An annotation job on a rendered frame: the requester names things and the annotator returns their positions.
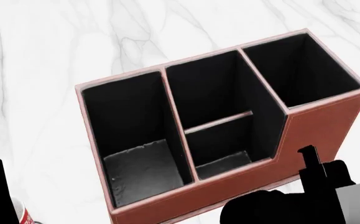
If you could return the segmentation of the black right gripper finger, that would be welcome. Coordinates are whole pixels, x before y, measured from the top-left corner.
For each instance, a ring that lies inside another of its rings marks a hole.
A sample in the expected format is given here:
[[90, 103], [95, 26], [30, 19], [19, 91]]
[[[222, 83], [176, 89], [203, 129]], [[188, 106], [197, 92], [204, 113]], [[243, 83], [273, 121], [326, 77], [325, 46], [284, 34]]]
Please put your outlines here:
[[346, 187], [356, 184], [353, 180], [351, 180], [347, 165], [342, 160], [325, 162], [322, 165], [331, 186]]
[[315, 146], [308, 145], [306, 147], [299, 149], [297, 152], [302, 154], [303, 161], [305, 164], [305, 167], [299, 170], [300, 172], [303, 170], [307, 170], [311, 172], [321, 172], [323, 170]]

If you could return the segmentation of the brown leather desk caddy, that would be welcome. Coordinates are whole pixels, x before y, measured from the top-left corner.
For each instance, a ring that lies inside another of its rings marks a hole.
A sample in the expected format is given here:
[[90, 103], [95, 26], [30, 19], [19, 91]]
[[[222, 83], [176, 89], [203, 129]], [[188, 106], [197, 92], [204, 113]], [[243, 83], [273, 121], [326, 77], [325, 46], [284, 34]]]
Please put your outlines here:
[[308, 29], [75, 87], [111, 224], [172, 224], [334, 160], [360, 78]]

